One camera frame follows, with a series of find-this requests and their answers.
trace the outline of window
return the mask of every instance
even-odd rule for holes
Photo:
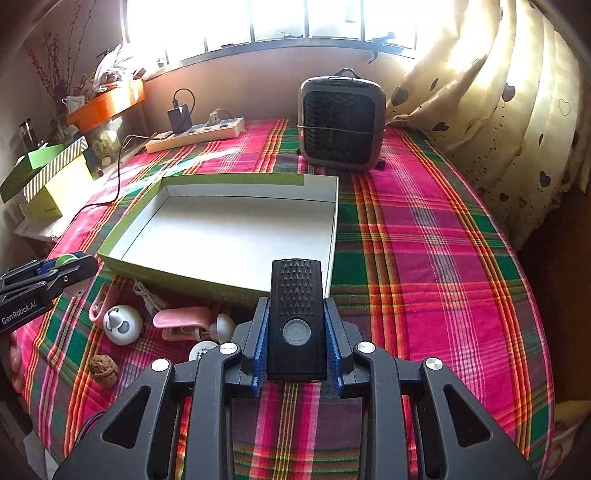
[[[414,56],[416,19],[436,1],[126,0],[125,10],[128,37],[137,50],[153,59],[192,63],[225,49],[238,53],[294,45]],[[374,42],[390,32],[394,38]]]

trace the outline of orange tray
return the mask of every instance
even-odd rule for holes
[[[127,86],[109,90],[75,110],[66,117],[66,122],[85,134],[145,98],[144,84],[141,80],[133,80]]]

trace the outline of pink clip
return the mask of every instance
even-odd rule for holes
[[[105,314],[119,303],[119,288],[115,285],[103,283],[95,300],[88,311],[88,318],[98,328],[103,328]]]
[[[152,324],[162,329],[164,340],[202,340],[209,337],[212,314],[207,307],[162,310],[154,315]]]

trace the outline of panda face toy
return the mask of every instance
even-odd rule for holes
[[[117,305],[105,313],[103,329],[109,340],[116,345],[135,342],[144,322],[139,312],[129,305]]]

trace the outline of green box lid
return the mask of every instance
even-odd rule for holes
[[[40,148],[19,158],[16,166],[0,186],[0,196],[6,203],[19,193],[31,179],[64,150],[63,145]]]

